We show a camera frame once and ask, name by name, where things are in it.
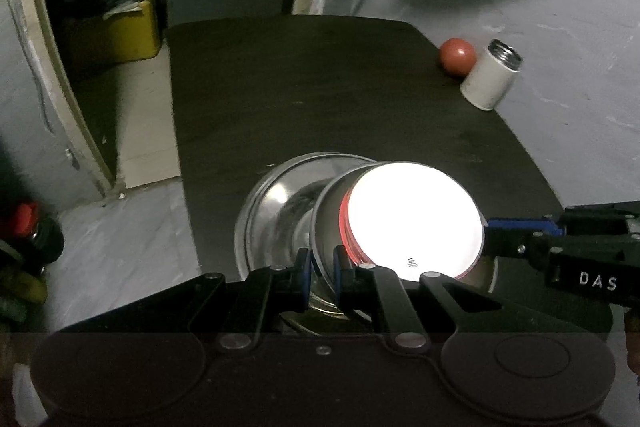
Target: red rim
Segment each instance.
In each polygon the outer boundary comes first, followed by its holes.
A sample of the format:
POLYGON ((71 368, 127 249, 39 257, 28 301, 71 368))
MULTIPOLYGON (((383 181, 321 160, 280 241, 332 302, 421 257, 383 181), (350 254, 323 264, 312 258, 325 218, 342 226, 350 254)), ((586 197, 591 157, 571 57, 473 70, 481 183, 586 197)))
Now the red rim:
POLYGON ((340 239, 347 251, 347 255, 351 262, 359 265, 362 263, 373 263, 372 260, 362 251, 360 245, 353 236, 353 231, 349 225, 349 198, 351 197, 351 187, 340 202, 340 210, 338 211, 338 229, 340 231, 340 239))

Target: black table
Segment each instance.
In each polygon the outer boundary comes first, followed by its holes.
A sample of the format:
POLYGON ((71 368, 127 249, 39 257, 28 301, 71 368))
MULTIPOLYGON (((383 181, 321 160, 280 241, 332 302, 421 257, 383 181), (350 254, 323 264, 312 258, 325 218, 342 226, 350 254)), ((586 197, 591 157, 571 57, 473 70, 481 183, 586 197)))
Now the black table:
MULTIPOLYGON (((175 131, 203 271, 239 278, 233 232, 254 184, 309 152, 410 160, 462 184, 486 217, 561 210, 495 112, 460 94, 437 49, 406 23, 333 16, 216 20, 168 31, 175 131)), ((495 292, 609 331, 606 305, 543 287, 520 260, 500 260, 495 292)))

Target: red ball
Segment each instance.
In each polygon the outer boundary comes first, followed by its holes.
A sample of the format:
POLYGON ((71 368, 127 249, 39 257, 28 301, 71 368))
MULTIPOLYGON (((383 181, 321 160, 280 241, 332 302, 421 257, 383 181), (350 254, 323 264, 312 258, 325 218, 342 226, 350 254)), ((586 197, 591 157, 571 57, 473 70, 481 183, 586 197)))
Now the red ball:
POLYGON ((440 63, 451 76, 467 76, 478 60, 474 47, 464 39, 449 39, 440 46, 440 63))

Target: white cylinder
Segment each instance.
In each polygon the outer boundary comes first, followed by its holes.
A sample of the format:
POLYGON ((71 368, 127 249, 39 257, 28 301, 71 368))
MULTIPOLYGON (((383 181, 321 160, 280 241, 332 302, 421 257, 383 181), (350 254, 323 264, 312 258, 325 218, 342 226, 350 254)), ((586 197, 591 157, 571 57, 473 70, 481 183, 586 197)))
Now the white cylinder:
POLYGON ((462 95, 478 109, 491 111, 513 84, 522 58, 494 39, 460 85, 462 95))

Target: gray floor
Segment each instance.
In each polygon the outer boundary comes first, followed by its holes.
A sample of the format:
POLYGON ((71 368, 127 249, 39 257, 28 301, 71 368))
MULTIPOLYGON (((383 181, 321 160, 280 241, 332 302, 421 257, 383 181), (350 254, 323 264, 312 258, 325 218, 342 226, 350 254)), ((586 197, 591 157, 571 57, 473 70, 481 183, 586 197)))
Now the gray floor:
POLYGON ((74 94, 100 153, 127 188, 180 176, 166 44, 156 57, 76 82, 74 94))
POLYGON ((121 200, 75 208, 59 220, 66 247, 47 268, 47 330, 200 273, 179 178, 132 190, 121 200))
POLYGON ((523 68, 498 112, 561 203, 640 199, 637 0, 326 0, 324 14, 514 46, 523 68))

